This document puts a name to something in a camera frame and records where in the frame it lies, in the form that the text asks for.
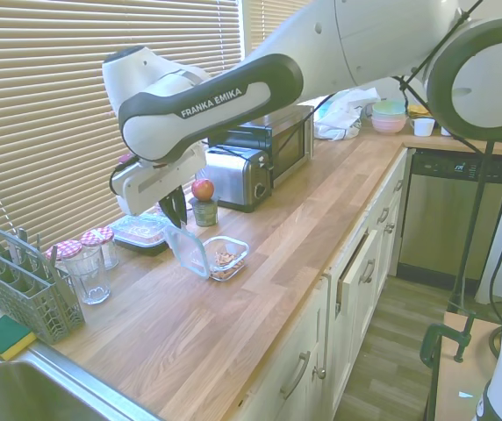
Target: white cabinet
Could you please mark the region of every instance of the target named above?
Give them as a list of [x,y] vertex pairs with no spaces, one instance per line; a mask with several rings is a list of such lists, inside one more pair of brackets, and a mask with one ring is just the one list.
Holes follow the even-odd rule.
[[328,281],[323,277],[305,309],[278,346],[247,393],[233,419],[244,421],[310,421],[321,411],[325,370]]
[[388,217],[378,226],[382,242],[380,244],[379,260],[376,275],[376,299],[380,296],[384,287],[385,278],[390,271],[391,253],[393,252],[393,240],[398,227],[400,194],[393,195],[389,206]]
[[333,414],[346,388],[350,372],[389,271],[398,219],[399,202],[405,177],[406,151],[396,160],[391,171],[369,204],[368,216],[348,240],[354,251],[333,259],[333,273],[338,268],[334,322],[327,340],[332,346],[331,397]]
[[388,274],[405,157],[403,151],[367,212],[335,250],[324,276],[233,419],[333,419]]

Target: window blinds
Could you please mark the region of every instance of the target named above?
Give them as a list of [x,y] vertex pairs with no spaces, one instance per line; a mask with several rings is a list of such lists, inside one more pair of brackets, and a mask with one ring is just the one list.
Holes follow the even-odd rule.
[[126,147],[102,61],[146,45],[217,74],[239,30],[236,0],[0,0],[0,227],[46,249],[117,218],[107,182]]
[[246,35],[251,39],[251,50],[255,50],[284,20],[299,11],[312,0],[248,0],[246,17],[249,29]]

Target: sponge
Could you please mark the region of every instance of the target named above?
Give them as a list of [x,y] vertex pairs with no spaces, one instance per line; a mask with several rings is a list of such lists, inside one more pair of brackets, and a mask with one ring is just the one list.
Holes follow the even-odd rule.
[[36,336],[28,327],[17,323],[9,316],[0,318],[0,358],[3,360],[11,360],[35,339]]

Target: pink bowl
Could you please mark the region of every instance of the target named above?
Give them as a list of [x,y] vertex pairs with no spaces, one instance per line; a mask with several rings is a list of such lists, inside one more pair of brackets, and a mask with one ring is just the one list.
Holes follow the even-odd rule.
[[403,118],[397,118],[394,120],[375,118],[372,116],[372,126],[374,129],[382,134],[395,134],[401,132],[401,129],[405,127],[405,122],[407,118],[403,116]]

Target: wooden floor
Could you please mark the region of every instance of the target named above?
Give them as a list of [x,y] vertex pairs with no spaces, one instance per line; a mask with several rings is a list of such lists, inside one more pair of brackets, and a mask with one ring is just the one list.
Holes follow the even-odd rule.
[[[334,421],[420,421],[431,370],[419,359],[431,323],[441,322],[449,292],[388,278]],[[490,306],[466,298],[478,318]]]

